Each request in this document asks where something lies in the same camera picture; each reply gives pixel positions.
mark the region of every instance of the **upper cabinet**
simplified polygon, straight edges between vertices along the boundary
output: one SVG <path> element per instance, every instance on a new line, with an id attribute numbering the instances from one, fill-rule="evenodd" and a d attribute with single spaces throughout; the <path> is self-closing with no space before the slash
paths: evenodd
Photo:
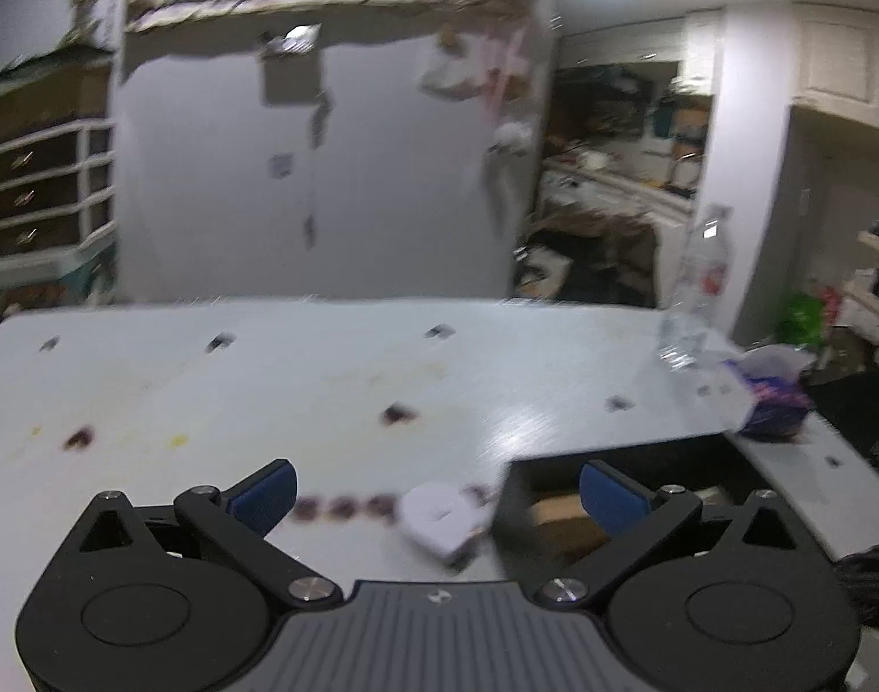
<path id="1" fill-rule="evenodd" d="M 567 36 L 558 67 L 593 67 L 638 62 L 679 62 L 676 89 L 711 96 L 720 64 L 722 12 L 690 13 L 685 18 L 639 22 Z"/>
<path id="2" fill-rule="evenodd" d="M 878 125 L 879 13 L 795 8 L 801 33 L 795 105 Z"/>

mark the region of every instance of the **plastic bottle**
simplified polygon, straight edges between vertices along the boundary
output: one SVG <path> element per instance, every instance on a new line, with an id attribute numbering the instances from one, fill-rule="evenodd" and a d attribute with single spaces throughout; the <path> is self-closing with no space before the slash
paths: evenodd
<path id="1" fill-rule="evenodd" d="M 659 355 L 671 369 L 695 364 L 705 346 L 731 265 L 726 231 L 730 212 L 724 205 L 710 205 L 708 217 L 689 236 L 661 326 Z"/>

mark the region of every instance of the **dresser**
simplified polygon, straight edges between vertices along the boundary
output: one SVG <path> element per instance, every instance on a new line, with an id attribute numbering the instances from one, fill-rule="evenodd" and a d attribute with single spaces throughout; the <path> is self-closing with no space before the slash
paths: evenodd
<path id="1" fill-rule="evenodd" d="M 0 318 L 112 284 L 111 70 L 112 53 L 72 47 L 0 73 Z"/>

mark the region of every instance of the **table top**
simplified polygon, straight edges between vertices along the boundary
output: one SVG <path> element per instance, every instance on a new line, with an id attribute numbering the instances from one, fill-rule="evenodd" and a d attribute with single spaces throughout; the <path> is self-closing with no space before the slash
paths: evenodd
<path id="1" fill-rule="evenodd" d="M 436 325 L 454 333 L 429 337 Z M 234 300 L 7 320 L 0 692 L 31 689 L 13 623 L 96 492 L 162 505 L 288 457 L 300 494 L 364 500 L 427 480 L 493 486 L 514 457 L 721 431 L 711 406 L 655 357 L 658 325 L 654 311 L 472 300 Z M 207 351 L 219 334 L 233 342 Z M 614 396 L 634 405 L 614 411 Z M 418 415 L 385 425 L 393 403 Z M 85 426 L 90 446 L 64 449 Z M 808 420 L 796 443 L 735 443 L 834 555 L 879 543 L 879 478 L 822 420 Z M 345 591 L 358 578 L 501 577 L 490 545 L 452 575 L 363 516 L 284 520 L 267 539 Z"/>

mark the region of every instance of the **triangular cutout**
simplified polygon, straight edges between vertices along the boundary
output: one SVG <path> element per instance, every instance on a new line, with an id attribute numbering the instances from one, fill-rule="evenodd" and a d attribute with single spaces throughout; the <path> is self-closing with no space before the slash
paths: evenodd
<path id="1" fill-rule="evenodd" d="M 754 546 L 768 546 L 772 549 L 794 549 L 795 543 L 788 533 L 779 513 L 765 507 L 759 508 L 753 522 L 746 530 L 744 543 Z"/>
<path id="2" fill-rule="evenodd" d="M 100 549 L 118 549 L 120 546 L 129 546 L 132 538 L 118 512 L 106 510 L 97 517 L 93 528 L 81 543 L 81 552 L 99 552 Z"/>

